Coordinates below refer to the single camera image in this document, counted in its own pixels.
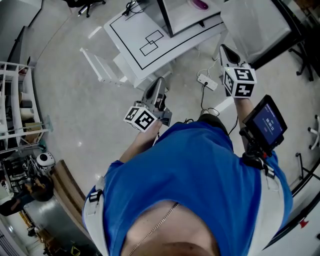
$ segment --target power strip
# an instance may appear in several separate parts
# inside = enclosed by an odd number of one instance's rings
[[[203,85],[207,83],[206,86],[212,91],[217,89],[217,86],[218,86],[218,84],[215,81],[211,80],[209,77],[205,76],[204,74],[200,74],[197,81]]]

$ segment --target person in black clothing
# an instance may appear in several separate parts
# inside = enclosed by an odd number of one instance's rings
[[[9,216],[22,211],[24,206],[33,200],[46,202],[52,198],[54,186],[50,178],[39,176],[34,180],[34,183],[34,185],[23,184],[22,191],[18,195],[0,205],[0,214]]]

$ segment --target office chair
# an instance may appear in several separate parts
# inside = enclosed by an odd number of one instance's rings
[[[103,5],[106,4],[105,0],[78,0],[78,1],[75,1],[75,0],[63,0],[63,1],[65,1],[70,8],[82,7],[81,10],[78,12],[78,14],[81,15],[86,10],[86,17],[87,18],[90,17],[89,10],[90,10],[90,7],[91,7],[92,4],[94,4],[94,3],[102,3]]]

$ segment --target white cable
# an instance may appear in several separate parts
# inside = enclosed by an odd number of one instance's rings
[[[200,73],[201,71],[206,71],[206,72],[207,72],[207,75],[206,75],[206,76],[212,80],[211,75],[210,75],[210,73],[209,73],[209,70],[212,69],[212,68],[215,66],[215,64],[216,64],[216,62],[217,62],[218,60],[220,60],[220,58],[217,58],[217,59],[214,61],[213,65],[212,65],[211,67],[209,67],[209,68],[207,68],[207,69],[201,69],[201,70],[199,70],[199,71],[196,73],[196,76],[199,77],[199,76],[200,76],[199,73]]]

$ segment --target white table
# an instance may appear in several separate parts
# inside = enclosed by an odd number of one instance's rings
[[[137,5],[133,11],[137,13],[140,10],[140,6]],[[220,15],[216,15],[204,21],[205,28],[197,24],[170,38],[144,12],[130,13],[129,16],[123,16],[122,13],[107,22],[104,29],[139,79],[145,79],[215,35],[221,33],[223,38],[227,32]]]

